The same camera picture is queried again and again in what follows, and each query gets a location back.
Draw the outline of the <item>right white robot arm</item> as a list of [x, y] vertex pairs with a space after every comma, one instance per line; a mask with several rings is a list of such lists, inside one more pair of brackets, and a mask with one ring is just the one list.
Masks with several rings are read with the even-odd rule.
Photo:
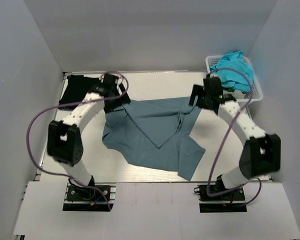
[[249, 180], [280, 170], [281, 138], [266, 133], [243, 113], [235, 97], [223, 93], [217, 76], [207, 77], [203, 85], [192, 87], [189, 105], [213, 111], [228, 124], [228, 130], [236, 134], [243, 146], [238, 166], [220, 175], [208, 196], [226, 200]]

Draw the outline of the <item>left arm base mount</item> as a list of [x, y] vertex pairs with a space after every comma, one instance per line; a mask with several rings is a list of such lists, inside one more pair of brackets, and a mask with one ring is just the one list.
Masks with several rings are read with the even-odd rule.
[[[115, 203], [116, 184], [96, 184], [105, 195], [110, 208]], [[110, 212], [104, 197], [97, 190], [89, 189], [88, 192], [81, 191], [79, 186], [67, 184], [62, 210], [64, 212]]]

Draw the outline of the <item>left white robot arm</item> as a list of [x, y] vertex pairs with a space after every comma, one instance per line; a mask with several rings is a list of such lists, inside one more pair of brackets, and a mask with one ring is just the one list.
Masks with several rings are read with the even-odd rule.
[[48, 126], [47, 154], [65, 170], [78, 193], [89, 200], [95, 196], [93, 176], [86, 169], [82, 133], [99, 112], [110, 113], [131, 102], [127, 79], [118, 72], [106, 72], [100, 77], [69, 75], [67, 87], [58, 109], [68, 110], [63, 119]]

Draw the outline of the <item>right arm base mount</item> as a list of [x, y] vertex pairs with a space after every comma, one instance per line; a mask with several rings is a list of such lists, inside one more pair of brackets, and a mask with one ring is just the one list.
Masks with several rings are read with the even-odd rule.
[[199, 198], [200, 213], [245, 213], [246, 198], [242, 188], [230, 193], [210, 197], [207, 195], [207, 184], [201, 184], [193, 189]]

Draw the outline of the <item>grey-blue t-shirt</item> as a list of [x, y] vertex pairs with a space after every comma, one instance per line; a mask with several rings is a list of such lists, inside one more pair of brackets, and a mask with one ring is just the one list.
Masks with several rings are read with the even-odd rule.
[[188, 97], [132, 100], [106, 113], [103, 144], [135, 166], [190, 181], [205, 149], [190, 136], [201, 110]]

